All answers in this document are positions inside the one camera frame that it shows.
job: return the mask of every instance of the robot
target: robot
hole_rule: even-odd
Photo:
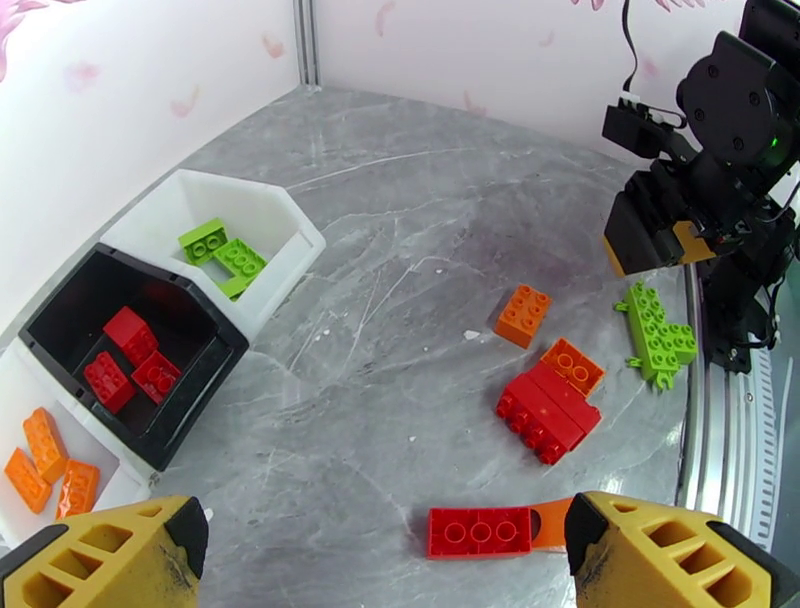
[[[628,4],[623,30],[636,57]],[[800,255],[791,208],[800,181],[786,202],[770,196],[800,159],[800,8],[748,0],[738,37],[720,32],[678,85],[677,124],[630,94],[632,78],[603,137],[653,161],[616,195],[609,258],[620,275],[697,262],[706,356],[747,373],[750,349],[778,340],[778,289]],[[700,151],[679,133],[687,125]]]

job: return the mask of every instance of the white wall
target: white wall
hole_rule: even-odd
[[[294,32],[292,0],[0,0],[0,328],[146,186],[297,86]]]
[[[324,84],[463,108],[619,154],[600,136],[633,59],[622,0],[317,0]],[[642,99],[675,87],[744,0],[631,0]]]

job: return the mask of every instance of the marble surface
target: marble surface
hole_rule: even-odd
[[[203,607],[574,605],[563,554],[430,562],[432,506],[602,489],[674,500],[686,371],[625,368],[628,284],[600,234],[630,168],[468,113],[299,90],[182,166],[280,184],[328,248],[267,324],[156,494],[214,512]],[[553,298],[530,350],[491,332],[518,283]],[[680,270],[650,275],[686,318]],[[600,426],[554,467],[493,413],[560,335],[607,370]]]

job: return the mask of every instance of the cable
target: cable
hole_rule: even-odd
[[[798,190],[800,190],[800,181],[798,181],[794,185],[794,188],[792,188],[792,191],[789,193],[789,197],[786,199],[786,202],[783,204],[783,207],[781,207],[781,210],[778,211],[775,217],[771,217],[768,220],[762,220],[761,218],[757,218],[758,221],[761,222],[762,224],[772,224],[781,219],[783,217],[783,214],[786,213],[789,210],[789,207],[792,206],[792,201],[794,200],[794,197],[797,195]]]
[[[633,71],[631,72],[630,76],[625,79],[625,82],[622,83],[622,90],[626,93],[631,92],[633,77],[636,76],[636,72],[639,70],[639,55],[636,53],[636,46],[633,44],[633,37],[631,36],[631,30],[628,26],[628,13],[630,8],[631,0],[625,0],[622,4],[622,33],[624,34],[625,41],[628,43],[628,48],[631,50],[631,54],[633,55]],[[680,121],[678,125],[670,125],[674,129],[683,129],[688,124],[686,117],[680,112],[675,112],[674,110],[667,110],[664,108],[656,108],[654,106],[648,106],[644,103],[640,105],[647,110],[655,110],[656,112],[661,112],[662,114],[671,114],[672,116],[678,117]]]
[[[636,47],[633,46],[633,38],[631,38],[631,31],[628,29],[628,11],[631,7],[631,0],[625,0],[622,5],[622,33],[625,34],[625,40],[628,42],[628,47],[631,49],[631,53],[633,53],[633,72],[625,82],[622,84],[622,90],[626,93],[630,93],[631,90],[631,83],[633,82],[633,77],[636,76],[636,71],[639,69],[639,56],[636,54]]]
[[[767,300],[769,301],[769,310],[767,312],[768,321],[766,327],[766,336],[763,340],[759,340],[758,342],[736,342],[734,346],[737,348],[764,348],[765,346],[772,348],[775,345],[775,334],[778,331],[778,323],[775,320],[775,307],[778,304],[778,291],[780,291],[781,285],[786,280],[786,275],[784,274],[778,282],[772,287],[772,293],[765,287],[764,290],[767,292]]]

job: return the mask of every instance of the green lego brick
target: green lego brick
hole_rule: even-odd
[[[689,365],[697,356],[697,340],[689,325],[670,325],[670,337],[675,345],[675,356],[681,365]]]
[[[242,239],[233,239],[214,252],[214,259],[234,277],[250,285],[267,265],[267,261]]]
[[[628,314],[637,357],[628,360],[630,367],[641,369],[642,377],[660,389],[673,387],[673,376],[680,369],[673,336],[658,292],[645,288],[640,281],[625,294],[615,309]]]
[[[239,296],[247,289],[247,281],[241,277],[231,277],[224,283],[217,283],[217,287],[222,290],[234,302],[239,299]]]
[[[200,266],[214,255],[214,252],[228,242],[225,225],[219,218],[214,218],[194,230],[178,237],[178,243],[190,264]]]

